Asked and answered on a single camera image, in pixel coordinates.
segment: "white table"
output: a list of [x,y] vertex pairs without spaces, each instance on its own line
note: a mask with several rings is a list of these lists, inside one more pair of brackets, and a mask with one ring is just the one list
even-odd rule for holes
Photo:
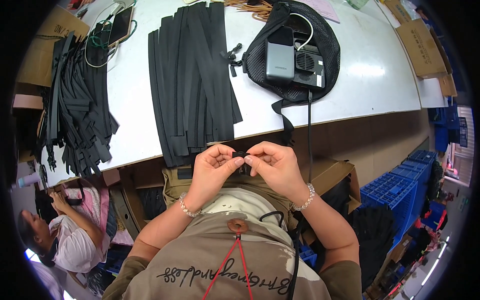
[[[96,0],[90,5],[84,22],[93,25],[96,16],[109,4],[109,0]],[[136,4],[133,18],[138,22],[137,30],[120,45],[108,63],[109,108],[120,127],[110,142],[112,159],[100,164],[100,170],[162,155],[150,90],[147,36],[158,29],[162,17],[173,15],[184,5],[182,0],[139,0]],[[340,73],[332,91],[312,105],[312,124],[418,110],[423,94],[436,97],[430,92],[430,89],[435,92],[435,86],[424,84],[424,91],[417,89],[417,79],[403,45],[374,0],[363,8],[366,12],[342,2],[334,2],[333,6],[340,24],[328,22],[341,47]],[[97,22],[108,16],[114,7],[100,15]],[[225,9],[225,23],[227,48],[242,43],[242,51],[264,26],[250,13],[231,7]],[[235,138],[282,130],[282,118],[271,108],[279,97],[256,85],[241,69],[237,69],[237,74],[231,82],[243,122],[234,125]],[[307,124],[306,106],[282,111],[294,126]],[[55,147],[54,153],[58,168],[51,172],[46,165],[49,186],[74,176],[68,175],[62,164],[63,149]],[[47,162],[45,149],[42,161]]]

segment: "beaded bracelet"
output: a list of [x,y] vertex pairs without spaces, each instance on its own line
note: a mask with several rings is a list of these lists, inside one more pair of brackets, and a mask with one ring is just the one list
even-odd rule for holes
[[195,218],[196,216],[198,216],[200,214],[202,209],[197,210],[195,213],[192,213],[191,211],[189,211],[188,208],[185,206],[185,202],[183,201],[183,199],[185,198],[186,195],[187,195],[186,192],[183,192],[180,195],[180,198],[179,198],[180,206],[183,209],[184,213],[186,213],[188,216],[191,216],[191,217]]
[[295,210],[304,210],[305,208],[307,208],[307,206],[312,202],[312,199],[313,199],[313,194],[315,194],[315,189],[313,188],[313,185],[311,183],[307,183],[307,186],[310,190],[310,196],[308,197],[308,200],[307,202],[305,202],[304,205],[298,207],[296,206],[295,204],[293,205],[293,209]]

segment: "brown cord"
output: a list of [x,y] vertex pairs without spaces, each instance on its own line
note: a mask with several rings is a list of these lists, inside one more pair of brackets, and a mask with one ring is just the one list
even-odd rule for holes
[[222,2],[223,6],[236,7],[241,12],[251,12],[252,18],[263,22],[267,22],[273,7],[265,0],[260,0],[259,5],[248,5],[248,0],[212,0],[212,2]]

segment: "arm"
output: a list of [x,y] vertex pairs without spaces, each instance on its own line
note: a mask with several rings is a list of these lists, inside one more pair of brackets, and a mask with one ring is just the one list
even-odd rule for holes
[[93,224],[84,216],[79,214],[76,210],[74,210],[65,201],[65,198],[63,197],[62,194],[57,192],[52,192],[50,194],[50,197],[53,198],[53,204],[58,210],[62,211],[65,215],[69,216],[77,224],[78,227],[85,230],[85,232],[88,234],[88,236],[90,237],[90,239],[92,240],[96,248],[102,245],[103,233],[100,231],[100,228],[98,228],[95,224]]
[[[305,204],[310,190],[301,177],[292,148],[262,142],[250,148],[248,153],[251,155],[245,157],[245,162],[252,167],[252,176],[260,174],[272,190],[296,206]],[[302,213],[326,248],[323,269],[340,261],[359,263],[357,236],[337,211],[315,194]]]
[[[225,180],[243,165],[243,158],[232,159],[234,151],[226,145],[216,144],[197,155],[192,184],[184,199],[185,207],[190,212],[201,209],[220,191]],[[192,219],[176,202],[142,229],[128,256],[151,261],[160,249],[185,230]]]

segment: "black mesh bag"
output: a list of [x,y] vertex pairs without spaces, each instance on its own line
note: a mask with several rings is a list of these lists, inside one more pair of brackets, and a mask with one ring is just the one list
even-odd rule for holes
[[[282,100],[272,104],[273,110],[282,115],[281,109],[308,103],[308,88],[295,86],[290,83],[285,86],[273,85],[264,79],[265,63],[265,45],[266,39],[281,26],[292,27],[294,31],[310,34],[310,26],[297,16],[290,16],[291,13],[298,13],[306,17],[313,26],[313,37],[309,44],[315,43],[318,52],[324,59],[325,88],[321,90],[312,90],[312,100],[318,100],[328,94],[335,85],[340,70],[340,45],[336,36],[325,19],[313,8],[305,3],[283,0],[274,2],[272,11],[265,26],[261,29],[253,42],[243,54],[242,60],[244,72],[247,72],[250,79],[261,87],[282,97]],[[282,142],[287,145],[291,140],[293,125],[282,115],[284,134]]]

